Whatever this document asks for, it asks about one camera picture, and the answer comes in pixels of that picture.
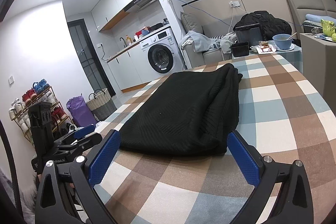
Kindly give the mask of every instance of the spoon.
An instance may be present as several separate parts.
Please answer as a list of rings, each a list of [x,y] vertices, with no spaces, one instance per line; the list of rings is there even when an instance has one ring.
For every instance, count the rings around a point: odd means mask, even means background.
[[[292,36],[290,36],[290,37],[288,37],[287,39],[285,39],[285,40],[289,40],[289,39],[291,39],[293,36],[295,36],[297,34],[297,32],[295,33],[295,34],[293,34]]]

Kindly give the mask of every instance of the woven basket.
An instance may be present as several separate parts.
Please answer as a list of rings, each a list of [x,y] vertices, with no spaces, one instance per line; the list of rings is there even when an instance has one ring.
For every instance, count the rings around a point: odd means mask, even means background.
[[[86,103],[91,112],[96,115],[100,121],[107,119],[113,112],[117,110],[110,93],[107,89],[100,90],[97,94],[91,93],[89,101]]]

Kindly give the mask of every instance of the metal screw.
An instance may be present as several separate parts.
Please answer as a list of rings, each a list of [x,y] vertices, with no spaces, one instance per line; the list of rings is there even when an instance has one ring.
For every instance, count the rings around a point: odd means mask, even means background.
[[[78,156],[76,158],[76,162],[83,162],[85,160],[85,158],[83,156]]]
[[[298,167],[301,167],[303,165],[302,161],[300,160],[296,160],[295,161],[295,164],[298,166]]]
[[[45,164],[46,167],[50,167],[53,165],[53,161],[52,160],[48,160],[47,163]]]
[[[270,156],[265,156],[264,157],[264,161],[266,161],[266,162],[272,162],[273,159]]]

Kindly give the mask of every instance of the black folded sweater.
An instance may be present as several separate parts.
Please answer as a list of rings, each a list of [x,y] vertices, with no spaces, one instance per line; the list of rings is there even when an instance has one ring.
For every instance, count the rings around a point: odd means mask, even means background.
[[[232,64],[172,74],[122,126],[121,148],[178,156],[225,153],[239,120],[241,77]]]

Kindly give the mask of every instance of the shoe rack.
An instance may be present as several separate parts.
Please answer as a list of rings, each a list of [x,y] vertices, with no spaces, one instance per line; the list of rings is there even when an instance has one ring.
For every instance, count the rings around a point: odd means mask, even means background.
[[[20,124],[18,123],[18,120],[20,118],[22,118],[23,115],[26,114],[26,112],[28,111],[28,108],[33,105],[34,103],[36,102],[39,102],[39,99],[41,99],[43,97],[43,95],[45,95],[48,91],[50,91],[54,98],[55,98],[55,101],[56,103],[54,103],[52,106],[51,106],[51,110],[53,110],[55,107],[59,106],[61,107],[63,110],[63,106],[62,104],[60,103],[59,100],[57,100],[56,98],[56,95],[53,91],[53,88],[50,86],[48,87],[46,90],[44,90],[41,94],[39,94],[34,100],[31,100],[31,103],[27,106],[25,106],[13,119],[11,119],[12,121],[15,121],[15,123],[18,125],[18,127],[21,129],[22,133],[23,133],[23,136],[32,144],[34,145],[33,143],[33,136],[32,136],[32,132],[31,132],[31,129],[30,127],[28,127],[28,130],[26,130],[26,132],[24,132],[24,130],[21,128]],[[58,127],[61,126],[61,124],[63,124],[66,120],[69,120],[70,123],[73,123],[71,118],[67,115],[64,119],[62,119],[59,123],[58,123]],[[52,127],[52,132],[54,133],[56,130],[57,130],[57,126],[55,126],[53,123],[51,124],[51,127]]]

